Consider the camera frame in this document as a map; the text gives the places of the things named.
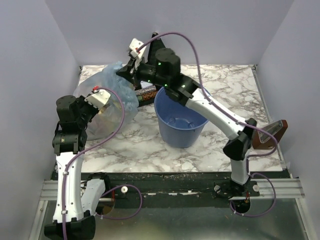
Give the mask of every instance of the light blue plastic bag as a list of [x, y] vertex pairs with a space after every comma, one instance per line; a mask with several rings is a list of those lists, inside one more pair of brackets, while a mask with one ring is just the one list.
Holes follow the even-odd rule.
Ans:
[[[139, 102], [134, 90], [134, 86], [123, 77], [116, 75], [116, 71], [122, 68], [122, 62], [110, 64], [101, 72], [98, 72], [83, 81], [74, 91], [73, 95], [87, 96], [95, 86], [109, 88], [115, 91], [124, 105], [125, 118], [123, 126], [132, 121], [138, 113]], [[108, 101], [108, 108], [104, 112], [99, 112], [88, 124], [86, 133], [88, 140], [106, 138], [114, 132], [120, 124], [122, 111], [116, 96], [111, 93]]]

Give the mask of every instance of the purple cable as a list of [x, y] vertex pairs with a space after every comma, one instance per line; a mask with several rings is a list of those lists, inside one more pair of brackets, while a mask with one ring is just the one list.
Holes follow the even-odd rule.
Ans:
[[265, 175], [263, 175], [263, 174], [261, 174], [259, 172], [253, 173], [252, 175], [250, 175], [250, 177], [253, 178], [255, 175], [259, 175], [259, 176], [265, 178], [270, 183], [270, 185], [272, 187], [272, 190], [273, 190], [273, 202], [272, 202], [272, 205], [269, 207], [268, 210], [266, 210], [266, 211], [264, 211], [262, 213], [259, 213], [259, 214], [256, 214], [256, 215], [250, 215], [250, 214], [243, 214], [243, 213], [237, 212], [236, 209], [235, 209], [236, 208], [235, 207], [235, 203], [231, 200], [229, 205], [230, 205], [230, 208], [231, 208], [231, 210], [232, 210], [232, 212], [234, 214], [237, 214], [237, 215], [243, 216], [243, 217], [247, 217], [247, 218], [257, 218], [257, 217], [261, 217], [263, 215], [266, 215], [267, 213], [269, 213], [275, 207], [276, 201], [277, 201], [277, 195], [276, 195], [275, 186], [272, 184], [272, 182], [270, 181], [269, 178], [267, 178]]
[[96, 213], [96, 215], [98, 215], [99, 217], [103, 217], [104, 219], [126, 220], [126, 219], [130, 219], [130, 218], [134, 217], [135, 215], [137, 215], [140, 212], [141, 207], [142, 207], [142, 202], [143, 202], [142, 199], [143, 199], [143, 197], [142, 197], [142, 194], [141, 194], [140, 190], [136, 186], [133, 186], [133, 185], [130, 185], [130, 184], [124, 184], [124, 185], [115, 186], [114, 188], [112, 188], [109, 191], [105, 192], [101, 197], [111, 193], [112, 191], [114, 191], [116, 189], [122, 188], [122, 187], [131, 187], [131, 188], [134, 188], [138, 192], [138, 194], [140, 196], [140, 205], [139, 205], [137, 211], [134, 214], [132, 214], [130, 216], [125, 216], [125, 217], [111, 217], [111, 216], [99, 215], [98, 213]]
[[[191, 42], [191, 40], [190, 40], [187, 36], [185, 36], [184, 34], [179, 33], [179, 32], [175, 32], [175, 31], [170, 31], [170, 32], [166, 32], [166, 33], [159, 34], [159, 35], [157, 35], [157, 36], [149, 39], [146, 43], [144, 43], [142, 46], [140, 46], [140, 47], [137, 49], [137, 51], [139, 52], [141, 49], [143, 49], [143, 48], [144, 48], [145, 46], [147, 46], [149, 43], [153, 42], [154, 40], [156, 40], [156, 39], [158, 39], [158, 38], [161, 38], [161, 37], [163, 37], [163, 36], [166, 36], [166, 35], [179, 35], [179, 36], [183, 37], [185, 40], [187, 40], [187, 42], [190, 44], [190, 46], [191, 46], [191, 48], [192, 48], [192, 50], [193, 50], [194, 56], [195, 56], [195, 62], [196, 62], [196, 66], [197, 66], [199, 83], [200, 83], [200, 87], [201, 87], [201, 90], [202, 90], [202, 94], [203, 94], [204, 97], [209, 101], [210, 104], [212, 104], [216, 109], [218, 109], [221, 113], [223, 113], [225, 116], [227, 116], [227, 117], [228, 117], [229, 119], [231, 119], [232, 121], [234, 121], [234, 122], [236, 122], [236, 123], [238, 123], [238, 124], [240, 124], [240, 125], [242, 125], [242, 126], [245, 126], [245, 127], [254, 129], [254, 130], [258, 131], [258, 132], [261, 132], [261, 133], [263, 133], [263, 134], [266, 134], [266, 135], [268, 135], [268, 136], [274, 141], [275, 147], [274, 147], [270, 152], [261, 153], [261, 154], [250, 154], [250, 155], [248, 155], [248, 156], [246, 157], [247, 172], [249, 172], [249, 159], [248, 159], [248, 158], [251, 158], [251, 157], [265, 157], [265, 156], [269, 156], [269, 155], [273, 154], [273, 153], [276, 151], [276, 149], [277, 149], [277, 148], [276, 148], [276, 146], [278, 145], [277, 139], [276, 139], [272, 134], [270, 134], [269, 132], [267, 132], [267, 131], [265, 131], [265, 130], [263, 130], [263, 129], [260, 129], [260, 128], [256, 127], [256, 126], [252, 126], [252, 125], [247, 124], [247, 123], [245, 123], [245, 122], [240, 122], [240, 121], [238, 121], [236, 118], [234, 118], [232, 115], [230, 115], [229, 113], [227, 113], [226, 111], [224, 111], [221, 107], [219, 107], [217, 104], [215, 104], [215, 103], [209, 98], [209, 96], [207, 95], [206, 89], [205, 89], [205, 87], [204, 87], [204, 85], [203, 85], [202, 78], [201, 78], [200, 61], [199, 61], [198, 53], [197, 53], [197, 51], [196, 51], [196, 48], [195, 48], [194, 44], [193, 44], [193, 43]], [[276, 190], [275, 190], [273, 184], [271, 183], [270, 179], [267, 178], [265, 175], [263, 175], [263, 174], [261, 174], [261, 173], [254, 173], [254, 174], [251, 175], [251, 177], [253, 177], [253, 176], [255, 176], [255, 175], [260, 175], [260, 176], [264, 177], [264, 178], [267, 179], [267, 181], [271, 184], [272, 189], [273, 189], [273, 192], [274, 192], [274, 199], [273, 199], [273, 203], [272, 203], [271, 207], [270, 207], [267, 211], [265, 211], [265, 212], [263, 212], [263, 213], [261, 213], [261, 214], [258, 214], [258, 215], [247, 215], [246, 217], [249, 217], [249, 216], [250, 216], [250, 217], [260, 217], [260, 216], [263, 216], [263, 215], [267, 214], [268, 212], [270, 212], [270, 211], [274, 208], [274, 206], [275, 206], [275, 204], [276, 204], [276, 198], [277, 198], [277, 197], [276, 197]], [[230, 208], [233, 210], [233, 212], [235, 212], [235, 210], [234, 210], [233, 207], [232, 207], [232, 204], [233, 204], [233, 202], [230, 202]]]
[[[119, 97], [119, 95], [109, 89], [109, 88], [106, 88], [106, 87], [99, 87], [97, 88], [97, 90], [106, 90], [112, 94], [114, 94], [116, 96], [116, 98], [118, 99], [120, 105], [121, 105], [121, 111], [122, 111], [122, 117], [121, 117], [121, 122], [118, 126], [118, 128], [112, 133], [110, 134], [106, 139], [104, 139], [103, 141], [91, 146], [91, 147], [88, 147], [87, 149], [83, 150], [83, 151], [80, 151], [77, 155], [75, 155], [70, 161], [69, 163], [65, 166], [65, 172], [68, 172], [69, 170], [69, 167], [70, 165], [79, 157], [81, 156], [82, 154], [104, 144], [105, 142], [109, 141], [111, 138], [113, 138], [117, 132], [119, 132], [120, 128], [122, 127], [123, 123], [124, 123], [124, 120], [125, 120], [125, 107], [121, 101], [121, 98]], [[62, 178], [62, 193], [61, 193], [61, 204], [62, 204], [62, 211], [65, 211], [66, 210], [66, 184], [67, 184], [67, 175], [63, 175], [63, 178]], [[68, 240], [68, 237], [67, 237], [67, 228], [66, 228], [66, 214], [63, 214], [62, 215], [62, 232], [63, 232], [63, 239], [64, 240]]]

